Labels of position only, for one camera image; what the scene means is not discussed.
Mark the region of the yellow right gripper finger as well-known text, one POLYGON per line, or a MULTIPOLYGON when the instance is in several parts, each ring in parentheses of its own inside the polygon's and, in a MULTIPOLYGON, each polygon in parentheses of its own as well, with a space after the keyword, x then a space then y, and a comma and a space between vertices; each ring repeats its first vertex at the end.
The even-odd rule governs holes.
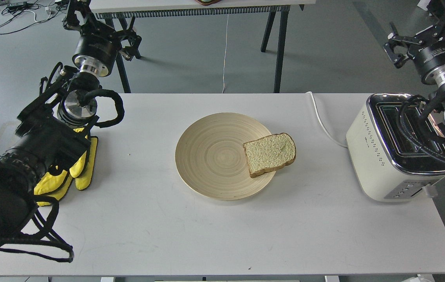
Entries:
POLYGON ((59 175, 47 172, 34 188, 33 194, 53 197, 61 201, 67 194, 72 181, 73 177, 68 171, 62 171, 59 175))

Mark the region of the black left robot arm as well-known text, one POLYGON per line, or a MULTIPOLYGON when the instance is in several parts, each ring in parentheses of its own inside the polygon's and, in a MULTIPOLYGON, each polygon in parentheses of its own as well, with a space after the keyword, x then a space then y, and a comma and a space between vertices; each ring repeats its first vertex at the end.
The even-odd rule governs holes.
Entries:
POLYGON ((42 78, 40 94, 17 116, 19 141, 0 156, 0 251, 73 261, 73 247, 54 231, 58 200, 36 195, 35 187, 47 173, 69 172, 90 153, 92 127, 123 120, 121 96, 104 89, 99 78, 110 75, 122 58, 141 57, 134 21, 121 19, 117 31, 111 19, 96 19, 89 0, 68 2, 63 26, 80 33, 74 66, 58 63, 55 81, 42 78))

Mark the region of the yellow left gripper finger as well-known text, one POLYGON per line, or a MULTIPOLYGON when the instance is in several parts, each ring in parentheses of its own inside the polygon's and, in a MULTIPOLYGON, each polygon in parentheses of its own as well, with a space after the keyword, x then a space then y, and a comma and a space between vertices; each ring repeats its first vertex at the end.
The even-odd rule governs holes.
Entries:
POLYGON ((90 147, 70 168, 70 176, 74 179, 74 185, 79 191, 87 189, 91 184, 98 142, 97 136, 90 136, 90 147))

